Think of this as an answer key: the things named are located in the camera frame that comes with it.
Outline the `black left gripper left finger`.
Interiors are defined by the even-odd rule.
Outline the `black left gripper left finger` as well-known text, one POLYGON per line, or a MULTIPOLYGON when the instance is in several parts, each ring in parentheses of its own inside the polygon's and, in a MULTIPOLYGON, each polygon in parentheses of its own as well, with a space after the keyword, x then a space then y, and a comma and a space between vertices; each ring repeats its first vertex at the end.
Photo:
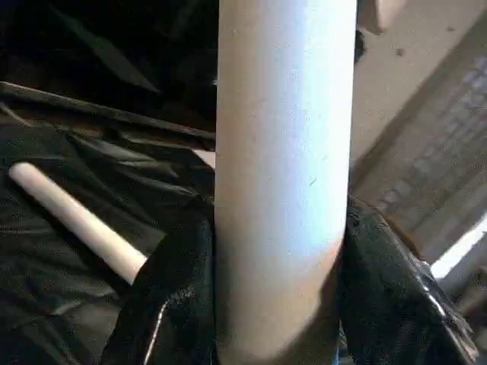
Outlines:
POLYGON ((212 222, 179 221, 138 272, 102 364, 210 364, 215 336, 212 222))

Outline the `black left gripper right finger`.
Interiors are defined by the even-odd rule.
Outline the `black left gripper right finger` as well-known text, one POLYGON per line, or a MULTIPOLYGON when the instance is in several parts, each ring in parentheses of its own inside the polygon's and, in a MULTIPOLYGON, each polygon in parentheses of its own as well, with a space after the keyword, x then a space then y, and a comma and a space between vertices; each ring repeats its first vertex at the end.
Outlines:
POLYGON ((350 196, 341 322, 356 364, 475 364, 473 331, 379 211, 350 196))

